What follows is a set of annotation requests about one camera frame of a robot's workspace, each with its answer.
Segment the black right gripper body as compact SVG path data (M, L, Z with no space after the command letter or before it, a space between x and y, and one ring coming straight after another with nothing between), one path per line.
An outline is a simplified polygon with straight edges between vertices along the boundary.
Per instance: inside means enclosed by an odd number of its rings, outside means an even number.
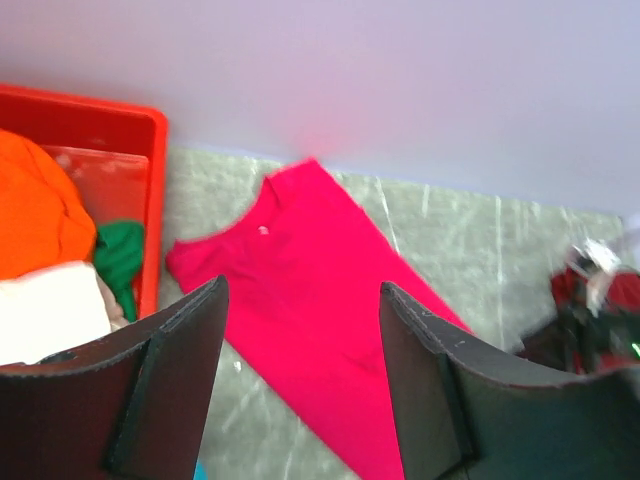
M639 273L609 276L586 259L550 279L555 317L522 338L519 356L576 374L639 363Z

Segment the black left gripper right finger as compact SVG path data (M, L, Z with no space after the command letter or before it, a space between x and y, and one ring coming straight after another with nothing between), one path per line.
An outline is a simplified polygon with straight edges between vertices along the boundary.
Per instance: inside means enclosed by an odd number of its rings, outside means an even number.
M380 330L408 479L635 479L639 369L509 354L382 285Z

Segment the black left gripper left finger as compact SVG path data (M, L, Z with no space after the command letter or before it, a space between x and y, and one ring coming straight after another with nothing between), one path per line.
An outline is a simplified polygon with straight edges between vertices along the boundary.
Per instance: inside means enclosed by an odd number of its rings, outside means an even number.
M229 285L34 365L1 370L5 479L190 479L227 323Z

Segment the bright pink t-shirt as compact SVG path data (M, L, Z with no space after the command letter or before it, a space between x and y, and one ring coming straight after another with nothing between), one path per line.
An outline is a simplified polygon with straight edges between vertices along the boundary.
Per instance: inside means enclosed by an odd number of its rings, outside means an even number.
M184 292L224 276L227 341L363 479L403 475L379 328L390 281L451 323L454 311L315 160L267 175L228 229L176 242Z

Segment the light blue t-shirt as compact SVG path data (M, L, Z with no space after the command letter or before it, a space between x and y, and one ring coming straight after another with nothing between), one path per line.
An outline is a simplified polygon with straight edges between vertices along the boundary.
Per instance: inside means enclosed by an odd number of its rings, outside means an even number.
M200 462L196 463L193 480L208 480L207 473Z

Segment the white t-shirt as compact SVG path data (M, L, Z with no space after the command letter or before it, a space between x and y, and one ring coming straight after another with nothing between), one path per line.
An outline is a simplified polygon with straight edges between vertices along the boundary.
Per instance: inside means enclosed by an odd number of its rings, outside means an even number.
M76 261L1 282L1 363L35 364L128 325L94 267Z

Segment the green t-shirt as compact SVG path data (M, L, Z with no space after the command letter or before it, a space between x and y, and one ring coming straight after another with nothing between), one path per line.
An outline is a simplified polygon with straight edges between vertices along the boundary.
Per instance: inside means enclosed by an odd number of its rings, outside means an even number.
M143 265L144 241L144 225L138 221L121 220L97 229L94 267L129 323L138 318L133 282Z

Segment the orange t-shirt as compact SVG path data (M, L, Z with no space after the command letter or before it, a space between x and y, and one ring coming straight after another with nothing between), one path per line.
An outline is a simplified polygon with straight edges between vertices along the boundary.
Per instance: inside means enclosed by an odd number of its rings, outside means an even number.
M1 278L90 261L96 226L64 169L39 145L1 132Z

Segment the red plastic bin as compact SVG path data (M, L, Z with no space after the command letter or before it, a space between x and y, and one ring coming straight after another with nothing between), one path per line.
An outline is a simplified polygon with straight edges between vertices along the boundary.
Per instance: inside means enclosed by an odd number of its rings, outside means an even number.
M139 317L158 303L168 121L139 105L4 84L1 127L39 144L67 170L96 224L136 220L144 261Z

